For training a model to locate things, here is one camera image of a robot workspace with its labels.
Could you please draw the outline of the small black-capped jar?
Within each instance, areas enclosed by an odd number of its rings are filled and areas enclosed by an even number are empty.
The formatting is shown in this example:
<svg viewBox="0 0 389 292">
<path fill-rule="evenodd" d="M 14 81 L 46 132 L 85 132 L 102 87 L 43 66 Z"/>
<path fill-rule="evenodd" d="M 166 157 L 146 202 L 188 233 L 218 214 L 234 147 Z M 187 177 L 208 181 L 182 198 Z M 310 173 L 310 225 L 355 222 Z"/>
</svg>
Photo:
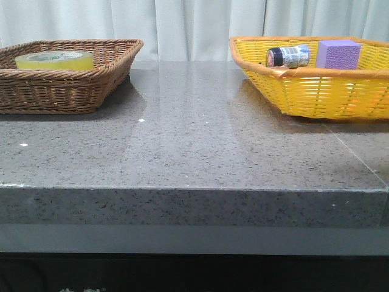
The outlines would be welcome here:
<svg viewBox="0 0 389 292">
<path fill-rule="evenodd" d="M 310 59 L 311 50 L 305 44 L 292 47 L 273 47 L 267 51 L 266 66 L 269 68 L 299 68 L 307 66 Z"/>
</svg>

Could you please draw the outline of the grey curtain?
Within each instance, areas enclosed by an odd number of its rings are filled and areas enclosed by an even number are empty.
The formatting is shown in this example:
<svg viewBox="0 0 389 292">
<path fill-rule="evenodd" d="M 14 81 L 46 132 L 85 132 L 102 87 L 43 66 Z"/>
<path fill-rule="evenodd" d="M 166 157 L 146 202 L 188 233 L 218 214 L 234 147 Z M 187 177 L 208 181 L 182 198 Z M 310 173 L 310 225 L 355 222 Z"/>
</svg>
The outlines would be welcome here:
<svg viewBox="0 0 389 292">
<path fill-rule="evenodd" d="M 2 1 L 1 46 L 136 38 L 140 61 L 229 61 L 243 36 L 388 40 L 387 1 Z"/>
</svg>

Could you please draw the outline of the yellow woven basket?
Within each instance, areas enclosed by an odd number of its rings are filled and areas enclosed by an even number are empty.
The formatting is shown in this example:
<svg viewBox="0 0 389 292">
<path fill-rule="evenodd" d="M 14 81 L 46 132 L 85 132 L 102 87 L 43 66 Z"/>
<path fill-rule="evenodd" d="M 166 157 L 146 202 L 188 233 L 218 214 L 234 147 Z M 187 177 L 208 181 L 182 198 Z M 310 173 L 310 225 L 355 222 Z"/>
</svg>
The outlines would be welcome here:
<svg viewBox="0 0 389 292">
<path fill-rule="evenodd" d="M 362 45 L 356 70 L 315 66 L 320 36 L 233 36 L 235 63 L 252 84 L 283 114 L 314 119 L 388 118 L 388 43 L 351 37 Z M 306 44 L 307 67 L 271 69 L 266 53 L 273 47 Z"/>
</svg>

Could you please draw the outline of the purple foam cube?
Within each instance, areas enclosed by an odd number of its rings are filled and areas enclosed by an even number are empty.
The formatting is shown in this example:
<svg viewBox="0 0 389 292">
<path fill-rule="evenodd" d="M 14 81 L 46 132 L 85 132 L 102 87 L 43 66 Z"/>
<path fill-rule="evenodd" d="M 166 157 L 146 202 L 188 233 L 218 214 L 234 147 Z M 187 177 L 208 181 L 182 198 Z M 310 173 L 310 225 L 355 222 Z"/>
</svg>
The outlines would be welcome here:
<svg viewBox="0 0 389 292">
<path fill-rule="evenodd" d="M 321 40 L 318 43 L 316 67 L 355 70 L 362 45 L 353 40 Z"/>
</svg>

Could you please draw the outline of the brown wicker basket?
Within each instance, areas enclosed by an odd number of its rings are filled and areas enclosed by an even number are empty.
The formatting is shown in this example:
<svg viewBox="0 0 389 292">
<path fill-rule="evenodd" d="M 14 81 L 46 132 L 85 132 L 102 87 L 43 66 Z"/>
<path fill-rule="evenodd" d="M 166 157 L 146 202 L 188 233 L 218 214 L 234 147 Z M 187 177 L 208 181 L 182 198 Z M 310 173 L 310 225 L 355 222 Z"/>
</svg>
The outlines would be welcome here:
<svg viewBox="0 0 389 292">
<path fill-rule="evenodd" d="M 38 40 L 1 49 L 2 114 L 84 114 L 120 85 L 144 42 L 138 39 Z M 19 55 L 48 50 L 90 52 L 88 71 L 18 69 Z"/>
</svg>

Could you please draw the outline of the yellow tape roll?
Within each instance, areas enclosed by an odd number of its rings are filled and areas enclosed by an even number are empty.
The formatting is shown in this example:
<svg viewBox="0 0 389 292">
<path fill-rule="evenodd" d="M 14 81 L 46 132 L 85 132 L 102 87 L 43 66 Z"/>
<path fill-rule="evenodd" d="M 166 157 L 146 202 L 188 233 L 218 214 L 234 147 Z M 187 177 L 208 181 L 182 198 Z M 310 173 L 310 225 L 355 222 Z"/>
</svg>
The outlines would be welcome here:
<svg viewBox="0 0 389 292">
<path fill-rule="evenodd" d="M 87 71 L 94 69 L 93 54 L 82 50 L 52 50 L 20 55 L 18 69 Z"/>
</svg>

